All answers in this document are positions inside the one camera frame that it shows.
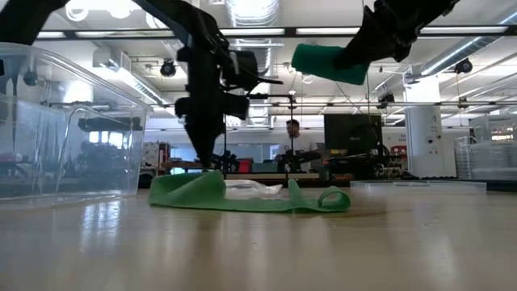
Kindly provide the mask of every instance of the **clear plastic container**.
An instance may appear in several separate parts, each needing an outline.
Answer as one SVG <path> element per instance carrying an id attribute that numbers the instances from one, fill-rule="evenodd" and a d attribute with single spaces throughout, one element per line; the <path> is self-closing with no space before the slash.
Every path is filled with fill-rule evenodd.
<path id="1" fill-rule="evenodd" d="M 367 195 L 486 194 L 486 183 L 460 181 L 379 181 L 350 183 L 351 190 Z"/>
<path id="2" fill-rule="evenodd" d="M 136 194 L 151 112 L 54 53 L 0 43 L 0 209 Z"/>
<path id="3" fill-rule="evenodd" d="M 461 179 L 516 180 L 517 141 L 455 142 L 456 170 Z"/>
<path id="4" fill-rule="evenodd" d="M 515 114 L 478 117 L 470 121 L 477 143 L 492 141 L 517 141 L 517 116 Z"/>

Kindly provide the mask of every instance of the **green cloth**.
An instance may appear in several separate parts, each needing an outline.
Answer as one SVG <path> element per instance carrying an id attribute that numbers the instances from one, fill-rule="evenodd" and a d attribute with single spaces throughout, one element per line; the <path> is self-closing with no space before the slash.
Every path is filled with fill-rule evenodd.
<path id="1" fill-rule="evenodd" d="M 164 175 L 154 178 L 149 204 L 185 209 L 212 209 L 258 213 L 336 213 L 350 208 L 350 198 L 337 187 L 327 188 L 319 199 L 307 199 L 295 180 L 289 180 L 290 200 L 230 200 L 225 197 L 226 185 L 219 171 L 205 174 Z M 337 194 L 335 200 L 325 200 Z"/>
<path id="2" fill-rule="evenodd" d="M 291 65 L 303 74 L 363 85 L 370 63 L 354 65 L 346 70 L 336 70 L 332 66 L 332 61 L 342 50 L 343 48 L 338 46 L 299 44 L 292 55 Z"/>

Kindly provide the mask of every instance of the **computer monitor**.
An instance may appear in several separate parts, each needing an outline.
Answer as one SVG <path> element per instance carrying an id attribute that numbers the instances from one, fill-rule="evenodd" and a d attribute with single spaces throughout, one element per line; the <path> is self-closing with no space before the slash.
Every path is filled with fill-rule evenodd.
<path id="1" fill-rule="evenodd" d="M 382 145 L 379 115 L 325 114 L 324 126 L 328 150 L 348 150 L 348 155 L 366 154 Z"/>

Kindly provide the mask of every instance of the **person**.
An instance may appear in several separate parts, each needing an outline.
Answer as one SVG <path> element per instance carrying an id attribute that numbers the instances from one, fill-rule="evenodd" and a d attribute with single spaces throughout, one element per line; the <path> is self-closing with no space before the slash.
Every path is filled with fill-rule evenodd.
<path id="1" fill-rule="evenodd" d="M 279 154 L 285 154 L 287 150 L 291 149 L 291 137 L 294 144 L 294 152 L 308 152 L 317 150 L 316 143 L 308 134 L 300 134 L 300 122 L 298 120 L 286 121 L 288 136 L 280 143 Z M 310 162 L 305 162 L 300 165 L 304 172 L 310 170 Z"/>

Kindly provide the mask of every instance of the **reflective table surface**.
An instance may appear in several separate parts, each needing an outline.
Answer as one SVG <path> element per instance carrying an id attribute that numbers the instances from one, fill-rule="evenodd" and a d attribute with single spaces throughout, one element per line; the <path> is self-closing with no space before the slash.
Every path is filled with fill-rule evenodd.
<path id="1" fill-rule="evenodd" d="M 517 290 L 517 196 L 352 198 L 328 215 L 146 198 L 0 213 L 0 290 Z"/>

